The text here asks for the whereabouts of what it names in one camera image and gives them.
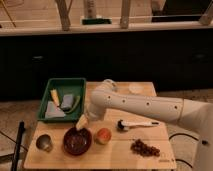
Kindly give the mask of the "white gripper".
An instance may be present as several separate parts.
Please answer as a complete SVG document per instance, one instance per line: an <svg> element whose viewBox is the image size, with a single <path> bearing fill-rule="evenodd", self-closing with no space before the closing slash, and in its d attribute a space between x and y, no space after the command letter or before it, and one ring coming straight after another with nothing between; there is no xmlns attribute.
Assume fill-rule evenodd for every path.
<svg viewBox="0 0 213 171"><path fill-rule="evenodd" d="M94 104L89 104L86 110L86 115L82 115L77 124L76 124L76 130L80 131L81 129L85 128L88 124L88 119L90 121L98 121L102 119L103 113L102 109Z"/></svg>

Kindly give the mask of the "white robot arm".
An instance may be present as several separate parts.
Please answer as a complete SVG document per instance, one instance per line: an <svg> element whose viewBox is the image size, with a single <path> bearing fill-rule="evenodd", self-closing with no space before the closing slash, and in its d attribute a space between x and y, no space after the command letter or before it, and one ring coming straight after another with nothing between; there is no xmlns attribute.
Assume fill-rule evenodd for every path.
<svg viewBox="0 0 213 171"><path fill-rule="evenodd" d="M183 98L125 95L106 79L90 94L90 103L76 128L103 120L107 109L116 109L178 125L199 135L193 171L213 171L213 103Z"/></svg>

